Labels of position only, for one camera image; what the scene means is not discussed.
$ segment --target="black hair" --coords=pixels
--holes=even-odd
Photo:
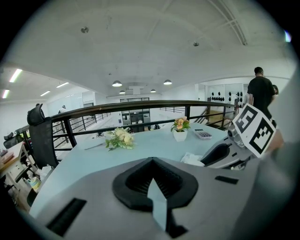
[[[256,68],[254,68],[254,72],[255,72],[255,75],[258,73],[263,74],[263,69],[261,67],[256,67]]]
[[[277,91],[277,93],[276,93],[276,91],[275,91],[275,94],[278,95],[278,94],[279,94],[278,87],[277,87],[276,85],[273,85],[273,88]]]

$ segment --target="desk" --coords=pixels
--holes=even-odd
[[[18,184],[15,182],[14,175],[17,176],[17,174],[23,170],[23,167],[20,163],[20,159],[23,152],[28,161],[30,162],[32,169],[36,171],[36,167],[33,165],[31,159],[29,158],[27,151],[23,145],[23,142],[20,142],[7,150],[7,154],[13,153],[13,157],[10,160],[8,160],[2,167],[0,167],[0,176],[2,177],[6,175],[7,178],[14,184],[14,186],[17,189],[19,189],[19,187]]]
[[[200,140],[192,131],[192,129],[199,128],[211,133],[212,139]],[[180,161],[186,152],[204,155],[213,144],[226,135],[227,133],[221,130],[191,123],[191,129],[184,142],[176,142],[170,129],[163,128],[136,133],[133,150],[117,148],[107,151],[105,145],[84,150],[105,141],[105,138],[88,139],[77,144],[54,169],[40,189],[30,209],[30,214],[35,218],[53,196],[90,173],[147,157]]]

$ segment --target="flower pot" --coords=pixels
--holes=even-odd
[[[187,138],[188,132],[185,129],[181,132],[177,132],[177,129],[174,129],[173,134],[176,141],[182,142]]]

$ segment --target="light blue tabletop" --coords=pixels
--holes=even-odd
[[[193,129],[203,129],[209,132],[212,139],[201,140],[195,135]],[[180,161],[186,152],[204,155],[213,144],[226,135],[224,131],[199,123],[191,123],[191,129],[184,142],[177,142],[169,128],[136,133],[135,147],[132,150],[117,148],[107,151],[105,145],[84,150],[105,140],[105,138],[88,139],[77,144],[54,169],[40,189],[30,209],[30,214],[34,218],[37,217],[53,196],[90,173],[141,158],[158,157]]]

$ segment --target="ceiling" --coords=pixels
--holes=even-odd
[[[60,81],[47,76],[22,71],[15,82],[9,82],[10,78],[16,71],[14,67],[4,67],[0,74],[0,94],[3,95],[4,89],[9,89],[9,94],[6,99],[0,98],[1,103],[12,101],[45,101],[56,94],[62,93],[72,87],[72,84],[66,84],[60,88],[57,86],[65,83],[66,81]],[[46,91],[50,91],[44,96],[40,96]]]
[[[161,93],[253,75],[269,60],[269,72],[287,77],[274,63],[288,56],[284,38],[249,0],[57,0],[32,17],[5,62],[107,96],[133,85]],[[166,79],[173,84],[163,85]],[[112,87],[115,80],[123,86]]]

